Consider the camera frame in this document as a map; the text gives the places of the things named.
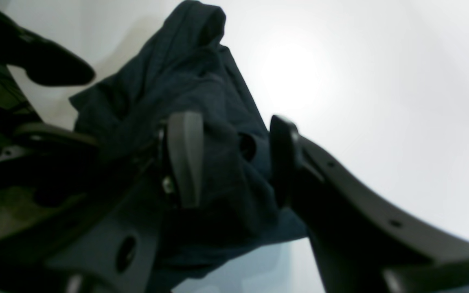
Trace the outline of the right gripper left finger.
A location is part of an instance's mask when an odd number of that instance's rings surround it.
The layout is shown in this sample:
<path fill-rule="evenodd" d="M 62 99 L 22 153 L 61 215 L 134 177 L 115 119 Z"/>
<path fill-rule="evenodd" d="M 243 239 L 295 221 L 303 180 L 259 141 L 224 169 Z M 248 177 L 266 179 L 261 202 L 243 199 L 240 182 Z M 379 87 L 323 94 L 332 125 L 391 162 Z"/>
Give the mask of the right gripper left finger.
<path fill-rule="evenodd" d="M 100 162 L 100 152 L 71 180 L 18 186 L 32 188 L 48 215 L 0 237 L 0 291 L 145 291 L 164 213 L 199 205 L 202 115 L 172 113 L 147 144 L 113 162 Z"/>

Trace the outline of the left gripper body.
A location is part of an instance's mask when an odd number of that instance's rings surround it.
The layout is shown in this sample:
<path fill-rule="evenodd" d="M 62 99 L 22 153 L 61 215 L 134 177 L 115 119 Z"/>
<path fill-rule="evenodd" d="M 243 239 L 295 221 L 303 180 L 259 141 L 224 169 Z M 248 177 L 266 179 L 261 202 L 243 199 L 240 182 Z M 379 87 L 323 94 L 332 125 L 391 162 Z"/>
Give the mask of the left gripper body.
<path fill-rule="evenodd" d="M 23 124 L 0 151 L 0 189 L 71 180 L 83 173 L 98 150 L 91 136 L 43 123 Z"/>

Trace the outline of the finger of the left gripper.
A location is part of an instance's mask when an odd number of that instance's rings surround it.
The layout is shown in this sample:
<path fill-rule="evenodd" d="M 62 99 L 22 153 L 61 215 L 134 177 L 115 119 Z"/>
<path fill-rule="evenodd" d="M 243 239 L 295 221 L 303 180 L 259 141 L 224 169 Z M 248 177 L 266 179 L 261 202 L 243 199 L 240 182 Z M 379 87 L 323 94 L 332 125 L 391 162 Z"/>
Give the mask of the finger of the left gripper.
<path fill-rule="evenodd" d="M 86 85 L 96 76 L 82 58 L 19 26 L 1 11 L 0 64 L 22 68 L 30 80 L 50 87 Z"/>

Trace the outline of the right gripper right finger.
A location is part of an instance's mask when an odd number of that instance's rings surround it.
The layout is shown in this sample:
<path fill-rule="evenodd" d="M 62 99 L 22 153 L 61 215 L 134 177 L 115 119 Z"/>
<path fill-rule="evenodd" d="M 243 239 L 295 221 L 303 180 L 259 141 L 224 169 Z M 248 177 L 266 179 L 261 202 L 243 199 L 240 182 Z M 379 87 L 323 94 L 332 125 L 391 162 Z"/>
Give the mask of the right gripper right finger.
<path fill-rule="evenodd" d="M 307 226 L 326 293 L 469 293 L 469 241 L 391 204 L 274 115 L 273 185 Z"/>

